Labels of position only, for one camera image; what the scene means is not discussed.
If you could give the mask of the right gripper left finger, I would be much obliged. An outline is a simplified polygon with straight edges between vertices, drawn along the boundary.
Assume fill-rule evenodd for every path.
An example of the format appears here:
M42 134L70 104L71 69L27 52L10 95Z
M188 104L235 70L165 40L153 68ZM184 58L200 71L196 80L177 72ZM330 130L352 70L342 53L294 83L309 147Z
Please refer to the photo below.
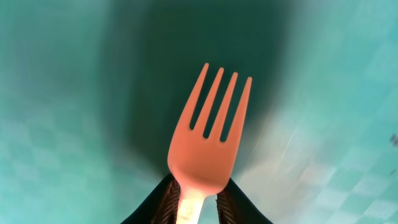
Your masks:
M121 224L176 224L179 196L179 184L168 174Z

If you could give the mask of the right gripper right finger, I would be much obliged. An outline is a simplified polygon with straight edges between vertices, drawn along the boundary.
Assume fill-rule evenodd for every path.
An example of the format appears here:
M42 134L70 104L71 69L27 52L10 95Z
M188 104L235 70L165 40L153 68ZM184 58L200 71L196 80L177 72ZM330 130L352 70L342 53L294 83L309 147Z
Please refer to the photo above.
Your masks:
M273 224L232 179L217 194L216 207L219 224Z

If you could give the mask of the white plastic fork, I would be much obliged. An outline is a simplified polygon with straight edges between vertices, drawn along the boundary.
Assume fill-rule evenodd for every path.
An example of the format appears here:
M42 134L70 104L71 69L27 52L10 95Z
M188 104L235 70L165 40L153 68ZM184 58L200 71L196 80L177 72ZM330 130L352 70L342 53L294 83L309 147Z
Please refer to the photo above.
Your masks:
M206 123L223 76L220 68L212 83L194 128L190 122L205 81L209 65L204 64L175 128L167 157L168 167L180 185L177 224L197 224L203 202L221 192L231 177L243 133L252 78L246 80L228 137L221 140L224 122L238 77L233 73L223 101L212 125L204 137Z

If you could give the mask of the teal serving tray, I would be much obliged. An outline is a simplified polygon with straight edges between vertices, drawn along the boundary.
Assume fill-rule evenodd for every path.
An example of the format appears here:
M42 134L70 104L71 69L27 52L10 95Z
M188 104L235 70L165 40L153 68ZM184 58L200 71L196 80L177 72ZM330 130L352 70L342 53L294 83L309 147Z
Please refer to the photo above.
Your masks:
M1 222L122 222L204 64L270 221L397 222L396 1L136 0L1 2Z

